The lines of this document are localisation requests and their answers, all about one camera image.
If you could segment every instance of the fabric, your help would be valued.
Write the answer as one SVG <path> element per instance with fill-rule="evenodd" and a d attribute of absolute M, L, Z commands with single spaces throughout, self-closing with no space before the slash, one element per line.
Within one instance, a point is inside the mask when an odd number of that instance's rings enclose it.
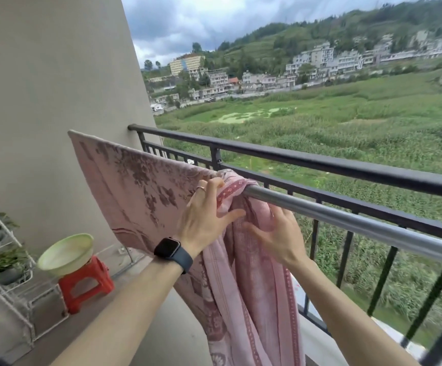
<path fill-rule="evenodd" d="M 218 215 L 243 208 L 175 283 L 207 335 L 215 366 L 303 366 L 298 311 L 289 271 L 242 228 L 243 221 L 269 230 L 268 205 L 242 195 L 256 184 L 231 170 L 218 173 L 69 132 L 92 195 L 125 246 L 153 255 L 175 233 L 181 211 L 200 179 L 222 177 Z"/>

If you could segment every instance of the black railing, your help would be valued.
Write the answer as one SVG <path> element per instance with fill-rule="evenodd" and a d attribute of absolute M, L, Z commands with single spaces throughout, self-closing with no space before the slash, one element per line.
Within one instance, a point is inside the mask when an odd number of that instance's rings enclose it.
<path fill-rule="evenodd" d="M 387 184 L 439 196 L 442 196 L 442 175 L 360 161 L 332 158 L 322 155 L 301 153 L 244 142 L 211 138 L 207 136 L 191 135 L 175 131 L 139 126 L 136 124 L 129 125 L 128 129 L 131 131 L 136 131 L 138 133 L 141 146 L 143 147 L 143 150 L 145 152 L 165 156 L 170 159 L 172 159 L 173 157 L 175 160 L 182 160 L 184 162 L 187 162 L 188 159 L 191 159 L 191 161 L 193 161 L 195 165 L 199 165 L 201 163 L 206 168 L 212 168 L 214 170 L 230 168 L 241 176 L 261 182 L 265 188 L 275 186 L 286 190 L 287 194 L 289 195 L 297 193 L 303 196 L 308 196 L 315 199 L 316 203 L 333 204 L 338 207 L 349 209 L 352 211 L 353 214 L 364 214 L 379 220 L 394 223 L 395 225 L 398 225 L 399 227 L 405 229 L 412 229 L 442 239 L 442 222 L 420 218 L 415 215 L 396 211 L 381 205 L 367 203 L 351 197 L 337 195 L 313 187 L 287 181 L 281 178 L 276 178 L 270 175 L 261 174 L 240 167 L 228 165 L 223 163 L 220 156 L 220 150 L 227 150 L 239 154 L 251 155 L 258 158 L 270 159 L 301 167 L 372 181 L 378 184 Z M 162 146 L 151 141 L 146 141 L 144 137 L 145 133 L 207 146 L 210 148 L 211 158 L 201 157 L 199 155 L 186 153 L 177 149 Z M 317 252 L 318 230 L 319 221 L 313 220 L 310 259 L 314 259 Z M 336 284 L 338 285 L 338 287 L 340 287 L 344 278 L 346 261 L 348 259 L 352 240 L 353 232 L 348 231 L 343 246 L 342 259 L 337 276 Z M 383 270 L 372 295 L 370 306 L 367 310 L 367 314 L 369 316 L 373 314 L 377 306 L 382 293 L 382 289 L 387 280 L 389 271 L 392 267 L 398 250 L 399 249 L 395 246 L 391 246 L 389 249 L 387 259 L 383 265 Z M 425 299 L 422 307 L 420 308 L 418 315 L 416 316 L 406 335 L 402 339 L 401 345 L 403 347 L 407 347 L 407 345 L 425 320 L 432 305 L 440 296 L 441 292 L 442 273 L 436 280 L 435 284 L 428 294 L 428 297 Z M 300 307 L 299 312 L 309 321 L 313 322 L 316 326 L 328 333 L 328 329 L 326 328 L 325 324 L 322 323 L 315 316 L 313 316 L 311 313 L 309 313 L 309 301 L 309 298 L 306 296 L 304 307 Z M 437 339 L 435 344 L 431 347 L 426 356 L 422 358 L 421 363 L 425 366 L 435 366 L 438 365 L 441 361 L 442 334 Z"/>

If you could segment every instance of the left hand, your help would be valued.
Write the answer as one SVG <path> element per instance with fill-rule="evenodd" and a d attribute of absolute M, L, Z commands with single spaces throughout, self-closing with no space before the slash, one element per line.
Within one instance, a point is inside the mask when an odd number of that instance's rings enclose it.
<path fill-rule="evenodd" d="M 216 216 L 216 194 L 223 185 L 224 181 L 220 177 L 209 181 L 200 180 L 179 220 L 173 238 L 181 242 L 192 258 L 196 258 L 231 222 L 245 215 L 243 209 L 235 209 L 221 218 Z"/>

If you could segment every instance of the watch face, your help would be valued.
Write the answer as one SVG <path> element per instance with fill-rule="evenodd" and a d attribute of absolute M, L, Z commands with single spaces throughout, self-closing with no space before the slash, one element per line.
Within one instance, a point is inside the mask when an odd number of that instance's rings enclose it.
<path fill-rule="evenodd" d="M 180 245 L 178 241 L 165 238 L 157 245 L 154 254 L 162 258 L 170 258 L 175 254 Z"/>

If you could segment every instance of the plastic basin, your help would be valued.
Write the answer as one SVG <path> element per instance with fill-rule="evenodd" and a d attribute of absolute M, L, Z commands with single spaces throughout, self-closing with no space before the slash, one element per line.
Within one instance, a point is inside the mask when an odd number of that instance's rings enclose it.
<path fill-rule="evenodd" d="M 77 271 L 92 257 L 93 240 L 89 234 L 77 234 L 57 241 L 41 255 L 37 266 L 55 276 Z"/>

